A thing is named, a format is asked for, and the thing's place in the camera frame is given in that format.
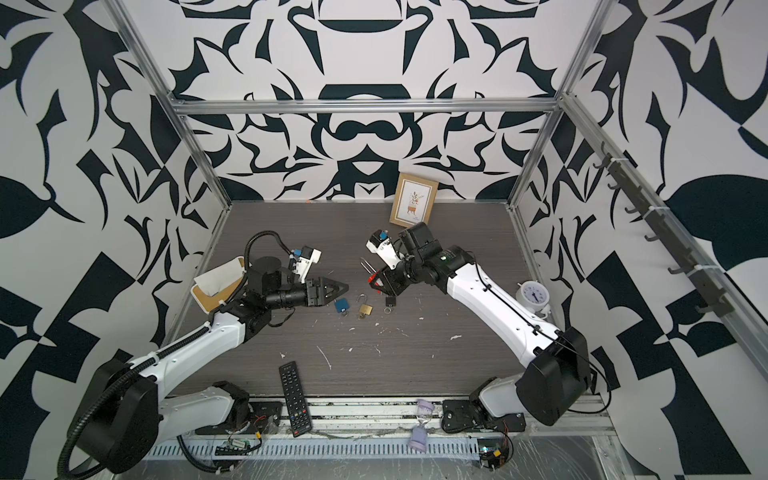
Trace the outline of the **red padlock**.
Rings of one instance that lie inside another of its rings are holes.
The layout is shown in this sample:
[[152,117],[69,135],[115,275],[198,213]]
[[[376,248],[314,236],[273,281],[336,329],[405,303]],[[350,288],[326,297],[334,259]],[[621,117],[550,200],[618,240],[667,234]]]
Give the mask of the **red padlock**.
[[382,275],[379,270],[376,270],[368,260],[361,257],[359,259],[360,265],[363,267],[363,269],[368,274],[368,285],[379,292],[383,292],[384,290],[384,283],[382,279]]

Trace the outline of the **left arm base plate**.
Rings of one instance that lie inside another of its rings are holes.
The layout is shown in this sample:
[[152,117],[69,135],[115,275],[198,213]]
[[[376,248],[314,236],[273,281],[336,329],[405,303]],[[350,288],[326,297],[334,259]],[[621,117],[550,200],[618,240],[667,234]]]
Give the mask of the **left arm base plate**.
[[202,427],[197,435],[255,435],[275,432],[281,423],[283,405],[279,401],[251,401],[236,404],[223,423]]

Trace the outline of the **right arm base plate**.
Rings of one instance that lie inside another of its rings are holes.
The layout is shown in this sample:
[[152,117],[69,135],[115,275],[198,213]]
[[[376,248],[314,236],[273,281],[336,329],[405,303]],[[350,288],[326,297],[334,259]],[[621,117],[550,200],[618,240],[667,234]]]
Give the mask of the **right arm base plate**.
[[448,434],[493,431],[521,433],[527,428],[523,413],[493,417],[478,400],[445,400],[442,402],[442,430]]

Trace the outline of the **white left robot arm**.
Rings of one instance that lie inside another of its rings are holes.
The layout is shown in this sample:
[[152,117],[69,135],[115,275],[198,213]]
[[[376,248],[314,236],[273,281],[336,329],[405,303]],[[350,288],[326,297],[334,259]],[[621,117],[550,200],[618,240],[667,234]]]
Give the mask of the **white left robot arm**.
[[57,478],[123,473],[171,437],[206,426],[241,425],[249,397],[228,382],[183,396],[172,393],[271,325],[273,311],[322,307],[349,289],[341,281],[287,270],[277,257],[236,263],[240,281],[200,327],[160,350],[129,361],[113,359],[96,370],[68,429]]

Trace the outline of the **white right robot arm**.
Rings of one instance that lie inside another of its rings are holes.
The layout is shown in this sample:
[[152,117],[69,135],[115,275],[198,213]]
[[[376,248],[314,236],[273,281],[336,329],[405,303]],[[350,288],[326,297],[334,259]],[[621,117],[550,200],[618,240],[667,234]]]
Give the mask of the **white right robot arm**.
[[526,309],[470,253],[457,246],[399,253],[388,240],[368,241],[366,248],[384,262],[371,274],[371,288],[398,296],[411,285],[435,286],[479,317],[516,356],[522,374],[492,379],[473,394],[486,416],[527,413],[552,426],[586,392],[591,365],[585,337]]

